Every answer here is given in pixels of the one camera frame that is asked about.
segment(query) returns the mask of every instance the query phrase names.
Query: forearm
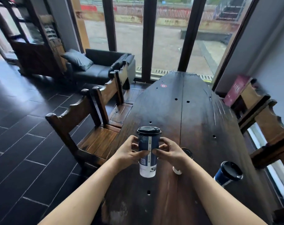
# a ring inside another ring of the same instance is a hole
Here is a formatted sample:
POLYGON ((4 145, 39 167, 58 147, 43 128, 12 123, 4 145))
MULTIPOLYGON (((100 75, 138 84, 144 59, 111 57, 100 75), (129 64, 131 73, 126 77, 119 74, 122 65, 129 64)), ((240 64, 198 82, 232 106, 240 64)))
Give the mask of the forearm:
POLYGON ((221 187, 201 166, 187 159, 197 195, 213 225, 266 225, 266 223, 221 187))
POLYGON ((39 225, 91 224, 116 174, 117 168, 115 161, 108 160, 78 189, 50 212, 39 225))

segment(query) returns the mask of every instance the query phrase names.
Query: dark wooden table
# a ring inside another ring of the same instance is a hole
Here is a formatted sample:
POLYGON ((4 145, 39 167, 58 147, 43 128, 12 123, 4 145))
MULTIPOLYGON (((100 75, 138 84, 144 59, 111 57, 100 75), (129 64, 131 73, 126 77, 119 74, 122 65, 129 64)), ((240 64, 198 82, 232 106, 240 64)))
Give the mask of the dark wooden table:
MULTIPOLYGON (((110 145, 110 155, 140 126, 149 125, 188 148, 212 177, 223 161, 237 163, 244 178, 226 189, 264 221, 271 221, 234 113, 197 75, 169 72, 139 95, 110 145)), ((102 219, 108 224, 211 224, 189 178, 176 175, 162 160, 154 178, 141 177, 136 164, 121 171, 106 193, 102 219)))

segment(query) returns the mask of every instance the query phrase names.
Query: drain grate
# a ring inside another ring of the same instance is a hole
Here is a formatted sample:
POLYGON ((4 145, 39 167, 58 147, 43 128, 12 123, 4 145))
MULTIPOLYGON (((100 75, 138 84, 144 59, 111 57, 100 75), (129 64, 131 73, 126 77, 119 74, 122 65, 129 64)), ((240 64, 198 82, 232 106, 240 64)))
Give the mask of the drain grate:
MULTIPOLYGON (((136 72, 137 73, 141 73, 142 72, 142 67, 138 66, 136 67, 136 72)), ((162 77, 163 75, 168 74, 169 71, 168 70, 162 70, 162 69, 155 69, 155 68, 151 68, 151 76, 152 77, 162 77)), ((214 76, 211 75, 202 75, 202 74, 197 74, 198 76, 200 76, 200 78, 208 83, 211 83, 213 80, 214 76)))

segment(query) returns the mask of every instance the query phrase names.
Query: staircase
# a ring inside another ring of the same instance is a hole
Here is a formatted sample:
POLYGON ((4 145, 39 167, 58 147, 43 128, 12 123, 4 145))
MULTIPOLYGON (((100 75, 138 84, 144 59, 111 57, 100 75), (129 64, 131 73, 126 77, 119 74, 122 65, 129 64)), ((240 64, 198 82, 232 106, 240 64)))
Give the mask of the staircase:
POLYGON ((214 18, 222 21, 238 21, 246 0, 221 0, 217 5, 214 18))

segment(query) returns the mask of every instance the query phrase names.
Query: hand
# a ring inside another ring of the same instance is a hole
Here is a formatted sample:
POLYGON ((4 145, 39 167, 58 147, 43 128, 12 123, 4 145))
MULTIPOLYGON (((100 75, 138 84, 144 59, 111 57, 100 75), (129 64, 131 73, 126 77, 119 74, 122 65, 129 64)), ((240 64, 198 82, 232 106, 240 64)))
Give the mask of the hand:
POLYGON ((140 158, 149 154, 149 151, 143 150, 139 152, 133 152, 132 149, 138 149, 138 145, 133 143, 137 141, 138 138, 134 135, 129 136, 129 138, 118 148, 115 154, 110 158, 114 160, 117 164, 117 171, 127 168, 133 163, 138 163, 140 158))
POLYGON ((186 168, 186 161, 191 159, 174 141, 161 137, 164 144, 159 149, 153 149, 152 153, 160 159, 168 161, 177 170, 184 171, 186 168))

